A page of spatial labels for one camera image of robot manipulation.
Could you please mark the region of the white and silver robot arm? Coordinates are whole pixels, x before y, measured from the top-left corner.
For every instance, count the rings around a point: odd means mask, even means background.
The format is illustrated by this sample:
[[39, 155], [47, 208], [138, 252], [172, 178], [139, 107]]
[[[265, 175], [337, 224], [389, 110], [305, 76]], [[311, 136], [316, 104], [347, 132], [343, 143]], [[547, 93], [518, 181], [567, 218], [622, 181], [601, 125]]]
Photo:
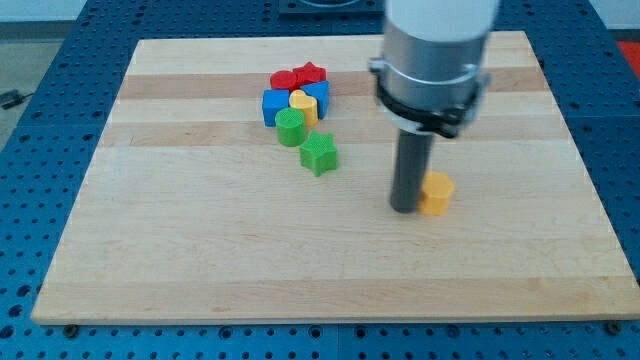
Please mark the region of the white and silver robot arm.
[[390, 205], [417, 210], [433, 138], [476, 116], [481, 66], [500, 0], [387, 0], [381, 54], [369, 62], [376, 102], [398, 129]]

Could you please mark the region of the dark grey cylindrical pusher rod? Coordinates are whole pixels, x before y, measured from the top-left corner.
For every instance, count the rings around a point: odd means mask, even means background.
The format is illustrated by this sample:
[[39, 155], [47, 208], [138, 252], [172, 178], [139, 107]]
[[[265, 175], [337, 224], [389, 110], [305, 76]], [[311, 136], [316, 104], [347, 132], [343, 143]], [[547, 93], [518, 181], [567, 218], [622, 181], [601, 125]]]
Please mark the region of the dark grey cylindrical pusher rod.
[[399, 132], [390, 194], [390, 205], [396, 212], [417, 210], [432, 145], [432, 135]]

